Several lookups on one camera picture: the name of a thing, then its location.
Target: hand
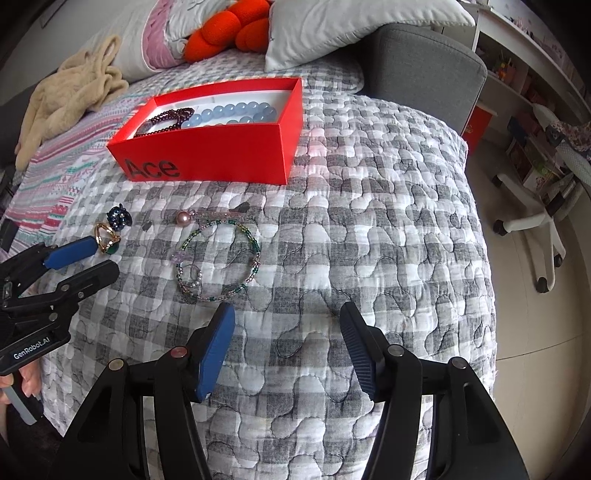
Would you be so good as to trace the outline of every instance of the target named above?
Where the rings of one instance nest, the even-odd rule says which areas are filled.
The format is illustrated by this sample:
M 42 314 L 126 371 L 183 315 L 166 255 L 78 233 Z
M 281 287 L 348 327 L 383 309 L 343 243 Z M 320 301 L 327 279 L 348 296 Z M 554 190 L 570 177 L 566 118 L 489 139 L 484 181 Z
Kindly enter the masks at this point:
M 18 369 L 22 375 L 22 392 L 30 397 L 31 395 L 39 395 L 41 391 L 41 366 L 39 359 L 32 361 Z M 10 387 L 14 382 L 12 374 L 6 377 L 0 377 L 0 388 Z M 4 392 L 0 392 L 0 403 L 9 404 L 10 400 Z

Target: floor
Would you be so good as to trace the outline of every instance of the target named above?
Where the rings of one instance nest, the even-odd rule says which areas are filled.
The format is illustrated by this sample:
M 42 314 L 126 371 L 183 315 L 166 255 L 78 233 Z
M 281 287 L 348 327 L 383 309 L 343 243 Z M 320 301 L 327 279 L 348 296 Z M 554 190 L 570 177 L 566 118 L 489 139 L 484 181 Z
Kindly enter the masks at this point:
M 535 241 L 523 233 L 501 237 L 491 228 L 497 218 L 519 217 L 509 192 L 495 188 L 490 181 L 501 165 L 506 165 L 504 152 L 483 141 L 466 166 L 496 295 L 498 374 L 494 397 L 531 480 L 541 480 L 551 472 L 576 431 L 571 420 L 577 407 L 583 350 L 579 271 L 576 255 L 567 255 L 557 269 L 555 288 L 543 295 L 536 292 L 534 271 L 541 276 L 544 264 Z M 563 225 L 559 230 L 567 252 L 573 252 L 569 244 L 576 240 L 569 235 L 571 230 Z

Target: pink pearl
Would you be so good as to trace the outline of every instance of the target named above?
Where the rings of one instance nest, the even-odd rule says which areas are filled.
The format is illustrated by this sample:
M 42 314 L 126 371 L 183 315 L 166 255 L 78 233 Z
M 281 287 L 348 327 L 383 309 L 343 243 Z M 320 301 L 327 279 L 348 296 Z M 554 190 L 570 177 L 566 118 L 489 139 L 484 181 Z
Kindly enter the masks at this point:
M 189 214 L 189 212 L 185 212 L 184 210 L 181 210 L 179 213 L 177 213 L 177 225 L 178 226 L 185 227 L 190 223 L 191 223 L 191 215 Z

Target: gray checkered quilt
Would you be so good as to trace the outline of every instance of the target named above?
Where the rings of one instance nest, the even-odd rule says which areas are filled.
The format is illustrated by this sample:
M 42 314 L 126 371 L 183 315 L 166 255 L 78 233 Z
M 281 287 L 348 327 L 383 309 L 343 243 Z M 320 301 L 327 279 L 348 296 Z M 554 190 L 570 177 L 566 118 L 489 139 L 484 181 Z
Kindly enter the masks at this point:
M 236 329 L 213 395 L 193 406 L 216 479 L 358 479 L 382 411 L 359 388 L 337 313 L 353 300 L 365 320 L 420 358 L 468 359 L 490 391 L 495 305 L 480 221 L 464 175 L 466 144 L 410 108 L 343 92 L 304 90 L 304 131 L 287 186 L 132 183 L 108 151 L 69 210 L 55 243 L 92 234 L 123 203 L 119 280 L 80 304 L 72 341 L 47 355 L 46 415 L 65 433 L 110 359 L 159 358 L 205 325 L 217 304 L 191 303 L 171 255 L 193 226 L 180 209 L 225 211 L 248 202 L 261 268 L 232 299 Z M 190 245 L 203 291 L 219 294 L 247 273 L 246 239 L 229 225 Z M 46 275 L 49 291 L 83 267 Z M 153 405 L 148 460 L 161 478 Z M 426 468 L 431 400 L 414 477 Z

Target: blue gripper pad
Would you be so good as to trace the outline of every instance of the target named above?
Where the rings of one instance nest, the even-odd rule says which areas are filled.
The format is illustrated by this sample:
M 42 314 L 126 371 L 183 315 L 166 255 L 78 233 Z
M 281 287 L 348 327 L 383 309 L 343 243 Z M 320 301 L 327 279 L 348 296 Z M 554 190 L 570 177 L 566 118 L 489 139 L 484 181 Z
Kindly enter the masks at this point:
M 207 345 L 205 354 L 199 363 L 199 383 L 195 389 L 197 399 L 202 402 L 213 391 L 217 377 L 222 369 L 223 360 L 230 346 L 236 325 L 234 308 L 229 304 L 221 304 L 212 318 L 217 326 Z
M 60 268 L 76 263 L 96 253 L 98 244 L 93 236 L 86 236 L 75 242 L 65 244 L 52 251 L 43 262 L 49 269 Z
M 384 355 L 355 303 L 348 301 L 341 307 L 339 323 L 361 390 L 373 401 L 377 389 L 376 374 L 385 366 Z

